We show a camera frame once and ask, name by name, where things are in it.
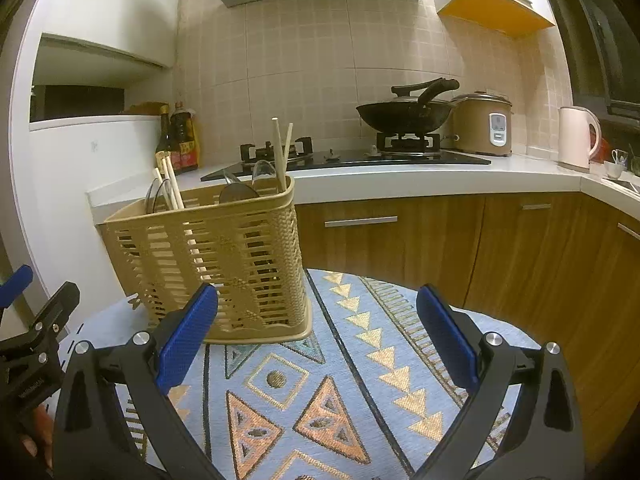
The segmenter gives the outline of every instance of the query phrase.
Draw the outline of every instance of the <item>brown basket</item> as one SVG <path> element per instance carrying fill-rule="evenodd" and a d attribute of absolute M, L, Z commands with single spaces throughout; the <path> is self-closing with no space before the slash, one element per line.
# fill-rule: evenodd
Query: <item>brown basket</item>
<path fill-rule="evenodd" d="M 138 294 L 152 320 L 184 307 L 202 282 L 219 292 L 206 342 L 277 343 L 311 332 L 294 181 L 274 192 L 258 181 L 259 198 L 225 204 L 225 187 L 182 193 L 185 209 L 144 214 L 138 200 L 98 225 L 125 293 Z"/>

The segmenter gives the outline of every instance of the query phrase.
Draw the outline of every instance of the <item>rice cooker lid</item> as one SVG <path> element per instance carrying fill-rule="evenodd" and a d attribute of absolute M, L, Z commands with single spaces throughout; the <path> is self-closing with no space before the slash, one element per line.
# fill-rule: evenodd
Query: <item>rice cooker lid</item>
<path fill-rule="evenodd" d="M 464 101 L 491 101 L 494 103 L 502 103 L 502 104 L 512 106 L 511 102 L 505 99 L 504 97 L 501 97 L 499 95 L 486 94 L 482 91 L 476 91 L 476 92 L 473 92 L 472 94 L 462 94 L 462 95 L 456 96 L 451 100 L 451 104 L 457 105 Z"/>

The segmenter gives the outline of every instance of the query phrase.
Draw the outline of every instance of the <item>blue gripper pad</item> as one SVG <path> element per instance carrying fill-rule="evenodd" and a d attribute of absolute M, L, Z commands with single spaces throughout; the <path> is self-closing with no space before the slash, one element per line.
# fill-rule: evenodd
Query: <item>blue gripper pad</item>
<path fill-rule="evenodd" d="M 182 384 L 217 313 L 218 292 L 214 286 L 203 283 L 182 310 L 171 312 L 161 321 L 156 329 L 160 334 L 178 321 L 158 354 L 156 385 L 163 394 Z"/>
<path fill-rule="evenodd" d="M 451 307 L 439 298 L 431 285 L 418 290 L 415 307 L 453 383 L 469 393 L 474 392 L 480 381 L 478 355 L 453 319 Z"/>
<path fill-rule="evenodd" d="M 23 265 L 11 277 L 0 285 L 0 308 L 7 308 L 29 286 L 33 279 L 33 271 L 28 265 Z"/>

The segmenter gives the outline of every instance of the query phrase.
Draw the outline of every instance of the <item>countertop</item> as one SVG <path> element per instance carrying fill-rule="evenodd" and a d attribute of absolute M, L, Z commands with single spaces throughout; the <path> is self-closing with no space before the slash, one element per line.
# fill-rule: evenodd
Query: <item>countertop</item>
<path fill-rule="evenodd" d="M 375 198 L 448 194 L 581 191 L 640 220 L 640 198 L 602 179 L 601 164 L 590 173 L 566 170 L 554 161 L 526 155 L 486 156 L 490 165 L 407 164 L 290 171 L 296 179 L 295 203 L 341 202 Z M 208 166 L 179 175 L 181 190 L 211 186 L 200 177 L 231 163 Z M 640 185 L 625 171 L 620 180 Z M 134 200 L 144 198 L 149 182 L 129 179 L 87 193 L 96 224 Z"/>

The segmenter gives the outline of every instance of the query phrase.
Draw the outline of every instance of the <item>hand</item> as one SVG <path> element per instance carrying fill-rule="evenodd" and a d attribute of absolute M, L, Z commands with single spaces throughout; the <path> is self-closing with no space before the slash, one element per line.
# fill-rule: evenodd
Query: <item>hand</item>
<path fill-rule="evenodd" d="M 53 420 L 44 409 L 43 405 L 38 406 L 33 410 L 33 427 L 36 431 L 36 439 L 44 445 L 44 449 L 41 450 L 44 454 L 44 460 L 47 463 L 49 469 L 52 467 L 51 463 L 51 446 L 53 442 Z M 36 456 L 38 454 L 38 446 L 30 436 L 23 435 L 22 442 L 24 447 L 31 455 Z"/>

